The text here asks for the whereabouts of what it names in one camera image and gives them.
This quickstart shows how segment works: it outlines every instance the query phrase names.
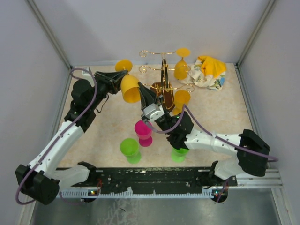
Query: gray floor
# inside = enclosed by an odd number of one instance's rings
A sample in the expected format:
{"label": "gray floor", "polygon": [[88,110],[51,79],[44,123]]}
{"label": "gray floor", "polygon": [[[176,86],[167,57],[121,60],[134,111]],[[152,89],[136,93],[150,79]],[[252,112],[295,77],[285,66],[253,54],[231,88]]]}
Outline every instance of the gray floor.
{"label": "gray floor", "polygon": [[37,204],[32,225],[278,225],[270,190],[230,190],[210,199],[97,199],[73,206]]}

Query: towel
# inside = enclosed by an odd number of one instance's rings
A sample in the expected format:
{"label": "towel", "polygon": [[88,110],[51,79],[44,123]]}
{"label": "towel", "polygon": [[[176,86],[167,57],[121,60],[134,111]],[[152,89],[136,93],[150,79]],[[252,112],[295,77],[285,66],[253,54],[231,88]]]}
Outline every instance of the towel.
{"label": "towel", "polygon": [[199,56],[182,84],[194,83],[200,88],[221,90],[226,75],[226,64],[210,56]]}

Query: yellow cloth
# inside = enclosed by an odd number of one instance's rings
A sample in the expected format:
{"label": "yellow cloth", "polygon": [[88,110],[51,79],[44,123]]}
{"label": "yellow cloth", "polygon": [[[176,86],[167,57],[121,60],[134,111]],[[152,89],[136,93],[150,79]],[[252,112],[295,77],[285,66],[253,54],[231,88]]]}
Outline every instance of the yellow cloth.
{"label": "yellow cloth", "polygon": [[212,75],[216,78],[226,71],[224,62],[210,56],[199,56],[198,60],[202,62],[201,71],[205,76]]}

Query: white wall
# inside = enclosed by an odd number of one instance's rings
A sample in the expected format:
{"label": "white wall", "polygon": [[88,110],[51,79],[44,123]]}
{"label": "white wall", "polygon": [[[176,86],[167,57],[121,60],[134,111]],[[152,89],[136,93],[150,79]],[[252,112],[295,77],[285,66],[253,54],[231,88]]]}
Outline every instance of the white wall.
{"label": "white wall", "polygon": [[[71,64],[160,62],[143,50],[192,50],[237,62],[268,0],[35,0]],[[179,60],[170,57],[170,62]]]}
{"label": "white wall", "polygon": [[0,29],[0,224],[8,225],[21,211],[15,169],[45,147],[68,70],[24,0],[1,2]]}
{"label": "white wall", "polygon": [[[242,72],[263,138],[295,212],[300,208],[300,1],[278,1]],[[300,223],[300,214],[295,214]]]}

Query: green cup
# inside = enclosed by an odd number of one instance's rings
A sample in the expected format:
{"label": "green cup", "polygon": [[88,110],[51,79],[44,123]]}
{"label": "green cup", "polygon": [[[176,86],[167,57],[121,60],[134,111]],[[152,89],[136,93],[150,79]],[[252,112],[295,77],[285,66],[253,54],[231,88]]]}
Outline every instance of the green cup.
{"label": "green cup", "polygon": [[121,142],[120,150],[127,161],[131,164],[137,164],[141,159],[141,153],[139,151],[139,144],[133,138],[126,138]]}
{"label": "green cup", "polygon": [[189,149],[175,149],[173,148],[171,152],[171,158],[176,163],[181,163],[186,158],[186,154],[188,153]]}

